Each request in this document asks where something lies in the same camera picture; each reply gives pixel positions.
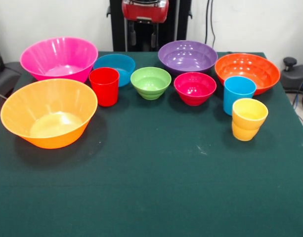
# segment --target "orange bowl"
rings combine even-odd
[[[3,104],[4,127],[46,149],[75,142],[97,108],[94,91],[70,79],[42,80],[14,92]]]
[[[280,71],[273,63],[248,53],[233,53],[219,58],[215,71],[223,85],[232,76],[251,79],[257,85],[255,95],[264,93],[280,80]]]

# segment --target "yellow cup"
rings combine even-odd
[[[258,100],[243,98],[232,106],[232,132],[240,141],[250,141],[268,116],[268,108]]]

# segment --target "black machine stand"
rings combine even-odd
[[[164,23],[152,24],[124,19],[123,0],[110,0],[107,16],[111,15],[114,51],[158,51],[174,40],[185,40],[192,0],[169,0]]]
[[[19,62],[4,64],[0,54],[0,95],[3,97],[9,96],[23,72],[24,69]],[[0,109],[4,101],[0,96]]]
[[[303,65],[296,65],[297,60],[292,57],[283,59],[285,69],[281,72],[281,83],[287,92],[303,93]]]

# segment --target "red bowl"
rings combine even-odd
[[[266,92],[280,80],[280,71],[273,63],[248,53],[233,53],[219,58],[215,71],[223,85],[232,76],[251,79],[257,85],[255,95]]]
[[[190,106],[203,104],[216,90],[216,82],[203,73],[183,73],[174,80],[180,98]]]

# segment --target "red cup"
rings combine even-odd
[[[120,79],[120,74],[117,70],[113,68],[98,68],[93,70],[88,78],[100,106],[108,107],[116,104]]]

